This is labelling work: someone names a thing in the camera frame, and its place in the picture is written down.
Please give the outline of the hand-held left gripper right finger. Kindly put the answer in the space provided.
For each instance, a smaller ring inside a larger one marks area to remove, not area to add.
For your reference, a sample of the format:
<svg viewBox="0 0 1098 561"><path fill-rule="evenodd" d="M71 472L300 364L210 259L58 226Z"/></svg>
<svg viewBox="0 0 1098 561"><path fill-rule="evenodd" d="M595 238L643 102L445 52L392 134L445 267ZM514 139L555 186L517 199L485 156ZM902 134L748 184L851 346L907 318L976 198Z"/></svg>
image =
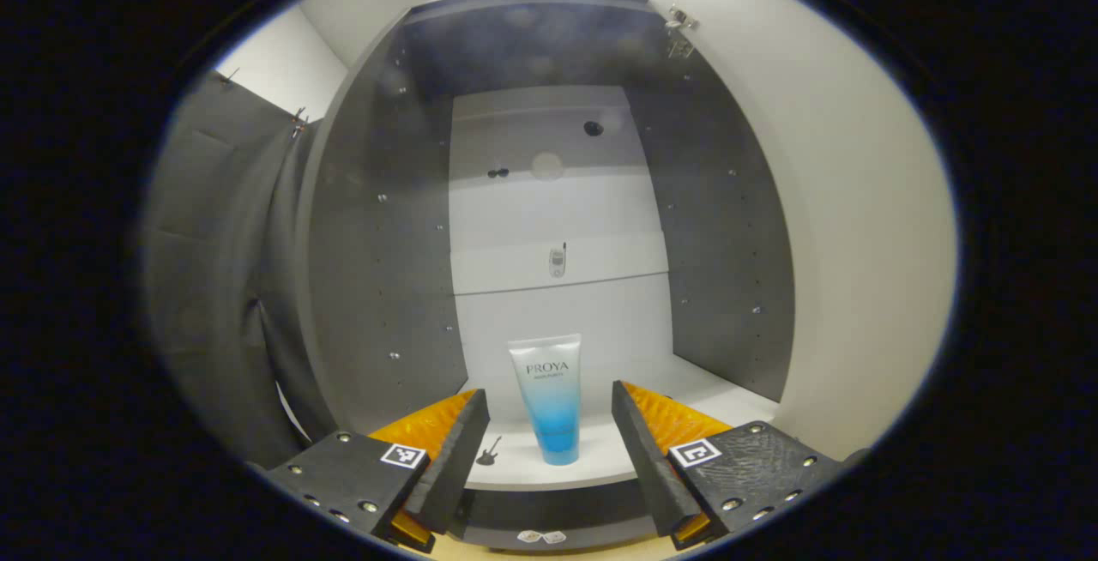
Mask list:
<svg viewBox="0 0 1098 561"><path fill-rule="evenodd" d="M610 409L656 532L679 551L744 538L845 472L770 423L729 425L621 380Z"/></svg>

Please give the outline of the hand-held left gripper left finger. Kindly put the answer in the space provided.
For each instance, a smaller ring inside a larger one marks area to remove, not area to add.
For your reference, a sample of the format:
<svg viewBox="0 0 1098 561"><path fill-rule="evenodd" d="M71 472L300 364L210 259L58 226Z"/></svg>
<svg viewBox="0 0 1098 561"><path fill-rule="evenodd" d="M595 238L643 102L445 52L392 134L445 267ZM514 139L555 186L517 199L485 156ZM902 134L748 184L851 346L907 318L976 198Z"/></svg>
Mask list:
<svg viewBox="0 0 1098 561"><path fill-rule="evenodd" d="M262 476L341 530L429 553L450 530L490 420L467 390L373 433L334 431Z"/></svg>

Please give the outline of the black backdrop cloth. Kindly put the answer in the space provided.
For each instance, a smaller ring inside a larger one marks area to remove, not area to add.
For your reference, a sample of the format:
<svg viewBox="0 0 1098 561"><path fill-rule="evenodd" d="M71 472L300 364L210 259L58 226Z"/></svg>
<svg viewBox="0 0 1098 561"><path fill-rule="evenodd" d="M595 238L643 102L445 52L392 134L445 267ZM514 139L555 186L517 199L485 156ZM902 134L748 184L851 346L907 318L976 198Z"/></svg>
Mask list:
<svg viewBox="0 0 1098 561"><path fill-rule="evenodd" d="M142 311L225 448L262 468L335 428L299 330L294 245L309 124L220 72L184 89L141 218Z"/></svg>

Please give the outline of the metal cabinet door hinge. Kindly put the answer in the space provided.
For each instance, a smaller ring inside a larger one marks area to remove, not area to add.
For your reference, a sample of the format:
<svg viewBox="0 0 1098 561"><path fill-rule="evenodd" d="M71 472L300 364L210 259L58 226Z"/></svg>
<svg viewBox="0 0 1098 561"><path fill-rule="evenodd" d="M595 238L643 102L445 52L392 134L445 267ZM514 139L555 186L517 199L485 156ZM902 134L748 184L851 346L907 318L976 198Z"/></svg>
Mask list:
<svg viewBox="0 0 1098 561"><path fill-rule="evenodd" d="M691 41L691 31L697 29L697 18L691 16L685 10L674 3L669 7L669 19L666 19L666 37L669 48L666 55L672 60L690 59L695 51L695 45Z"/></svg>

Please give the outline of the blue and white bottle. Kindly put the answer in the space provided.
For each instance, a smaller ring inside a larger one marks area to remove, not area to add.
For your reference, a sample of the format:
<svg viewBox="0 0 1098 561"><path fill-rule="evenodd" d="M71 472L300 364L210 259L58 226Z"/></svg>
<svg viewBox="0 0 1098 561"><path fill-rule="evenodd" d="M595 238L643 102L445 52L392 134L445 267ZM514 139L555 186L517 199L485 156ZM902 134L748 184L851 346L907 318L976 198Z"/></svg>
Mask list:
<svg viewBox="0 0 1098 561"><path fill-rule="evenodd" d="M527 416L549 465L579 460L581 346L580 334L507 343Z"/></svg>

